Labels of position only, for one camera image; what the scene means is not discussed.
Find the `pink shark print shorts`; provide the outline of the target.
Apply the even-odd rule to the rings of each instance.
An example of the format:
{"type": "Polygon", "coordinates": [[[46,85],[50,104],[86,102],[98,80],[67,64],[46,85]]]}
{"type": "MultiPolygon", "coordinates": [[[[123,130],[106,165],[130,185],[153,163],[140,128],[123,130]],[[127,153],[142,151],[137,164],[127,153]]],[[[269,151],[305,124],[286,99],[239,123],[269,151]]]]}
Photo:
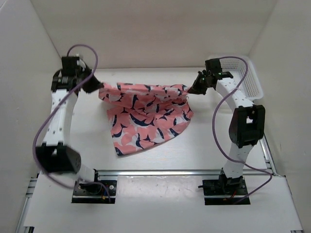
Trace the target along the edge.
{"type": "Polygon", "coordinates": [[[135,154],[179,136],[193,116],[188,93],[184,84],[103,83],[99,99],[112,104],[107,117],[116,155],[135,154]]]}

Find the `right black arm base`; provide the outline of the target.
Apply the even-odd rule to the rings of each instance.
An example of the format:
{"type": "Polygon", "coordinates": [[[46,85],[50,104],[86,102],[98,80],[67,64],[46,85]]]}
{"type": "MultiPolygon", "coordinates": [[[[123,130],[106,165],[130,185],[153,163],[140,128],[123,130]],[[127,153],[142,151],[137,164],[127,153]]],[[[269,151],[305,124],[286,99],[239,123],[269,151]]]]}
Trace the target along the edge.
{"type": "Polygon", "coordinates": [[[227,178],[224,172],[218,179],[205,179],[198,186],[203,190],[205,205],[250,205],[243,176],[227,178]]]}

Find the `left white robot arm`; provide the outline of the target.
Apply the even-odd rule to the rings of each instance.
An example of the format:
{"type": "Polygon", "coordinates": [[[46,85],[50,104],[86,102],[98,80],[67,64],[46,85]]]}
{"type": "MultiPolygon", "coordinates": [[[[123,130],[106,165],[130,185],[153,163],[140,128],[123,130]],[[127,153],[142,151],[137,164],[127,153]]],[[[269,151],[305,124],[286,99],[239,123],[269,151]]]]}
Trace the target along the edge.
{"type": "Polygon", "coordinates": [[[52,78],[52,107],[44,128],[46,134],[40,145],[35,144],[35,159],[46,175],[67,175],[85,183],[91,194],[101,191],[102,182],[96,171],[82,163],[79,152],[69,144],[73,109],[81,90],[92,93],[102,87],[92,70],[79,55],[63,56],[62,68],[52,78]]]}

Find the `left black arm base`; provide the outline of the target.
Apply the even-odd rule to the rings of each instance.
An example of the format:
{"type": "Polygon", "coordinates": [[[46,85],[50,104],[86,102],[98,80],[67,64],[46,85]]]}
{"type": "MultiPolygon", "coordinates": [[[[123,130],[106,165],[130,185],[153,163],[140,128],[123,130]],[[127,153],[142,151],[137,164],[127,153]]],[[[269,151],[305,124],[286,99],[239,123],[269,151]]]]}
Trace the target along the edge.
{"type": "Polygon", "coordinates": [[[101,178],[95,173],[95,183],[76,181],[71,203],[75,204],[115,204],[117,180],[101,178]]]}

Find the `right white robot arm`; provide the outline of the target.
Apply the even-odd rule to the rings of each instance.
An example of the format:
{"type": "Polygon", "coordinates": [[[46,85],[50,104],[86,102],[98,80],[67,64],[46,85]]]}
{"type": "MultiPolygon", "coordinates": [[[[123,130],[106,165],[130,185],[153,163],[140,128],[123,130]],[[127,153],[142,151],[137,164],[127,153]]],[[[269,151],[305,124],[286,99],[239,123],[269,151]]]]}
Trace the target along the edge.
{"type": "Polygon", "coordinates": [[[255,105],[239,89],[248,73],[248,63],[244,63],[245,72],[238,83],[229,71],[223,71],[221,60],[213,58],[205,61],[205,69],[198,73],[196,80],[189,89],[190,94],[204,95],[213,88],[221,96],[221,103],[226,102],[232,110],[229,125],[231,147],[229,154],[222,148],[219,151],[227,159],[219,176],[218,188],[224,194],[231,193],[243,180],[243,168],[253,147],[263,138],[265,108],[255,105]]]}

